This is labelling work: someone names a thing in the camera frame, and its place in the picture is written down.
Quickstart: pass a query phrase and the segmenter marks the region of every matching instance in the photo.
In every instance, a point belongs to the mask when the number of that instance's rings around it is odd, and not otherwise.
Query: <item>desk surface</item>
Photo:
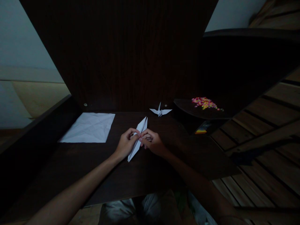
[[[236,166],[211,138],[189,136],[172,113],[116,112],[106,143],[58,143],[36,179],[5,215],[5,221],[27,219],[63,189],[87,174],[116,149],[122,133],[148,116],[148,128],[183,161],[209,180],[238,174]],[[130,162],[122,161],[99,185],[86,205],[141,196],[184,185],[174,169],[148,149],[140,149]]]

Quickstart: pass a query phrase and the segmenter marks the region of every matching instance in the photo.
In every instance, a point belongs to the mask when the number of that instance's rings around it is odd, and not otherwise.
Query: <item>pile of paper stars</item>
[[[212,100],[206,98],[206,97],[197,97],[197,98],[192,98],[192,102],[196,103],[198,106],[202,106],[202,109],[206,108],[215,108],[217,110],[220,110],[215,103],[213,103]]]

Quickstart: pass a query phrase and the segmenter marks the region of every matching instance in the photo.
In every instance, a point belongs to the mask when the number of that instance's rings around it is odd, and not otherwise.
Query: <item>leg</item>
[[[217,225],[212,216],[205,210],[205,208],[198,202],[196,197],[190,192],[187,192],[188,202],[194,208],[193,214],[198,225],[203,225],[208,222],[209,225]]]
[[[103,204],[98,225],[138,224],[132,199]]]
[[[149,194],[142,201],[148,224],[181,224],[181,217],[172,190]]]

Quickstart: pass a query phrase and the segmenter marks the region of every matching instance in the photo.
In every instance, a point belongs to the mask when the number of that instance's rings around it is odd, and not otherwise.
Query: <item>folded paper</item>
[[[163,110],[160,110],[160,104],[159,104],[158,110],[150,109],[152,112],[154,112],[155,114],[157,114],[159,117],[162,116],[162,115],[167,114],[167,113],[170,112],[170,111],[172,111],[171,109],[163,109]]]
[[[148,118],[145,117],[138,125],[137,125],[137,130],[139,132],[143,132],[144,130],[147,129],[147,124],[148,124]],[[133,149],[131,151],[131,153],[128,155],[128,161],[130,161],[134,155],[138,152],[138,150],[140,149],[141,146],[141,142],[139,140],[137,140],[133,146]]]
[[[115,114],[84,112],[59,142],[105,143]]]

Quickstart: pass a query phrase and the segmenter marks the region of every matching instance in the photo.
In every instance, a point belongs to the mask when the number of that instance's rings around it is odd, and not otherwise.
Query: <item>small shelf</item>
[[[215,108],[202,109],[201,106],[195,107],[195,103],[188,99],[174,99],[175,105],[182,111],[190,114],[191,116],[198,117],[206,120],[219,120],[219,119],[231,119],[232,117],[226,114],[224,111],[216,110]]]

